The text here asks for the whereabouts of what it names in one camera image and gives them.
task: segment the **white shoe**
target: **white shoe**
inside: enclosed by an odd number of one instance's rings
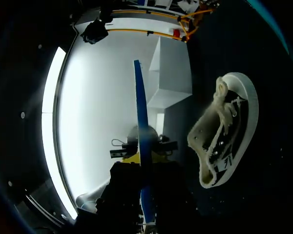
[[[214,100],[188,134],[200,159],[204,188],[229,180],[246,151],[258,122],[258,98],[251,80],[228,73],[216,81]]]

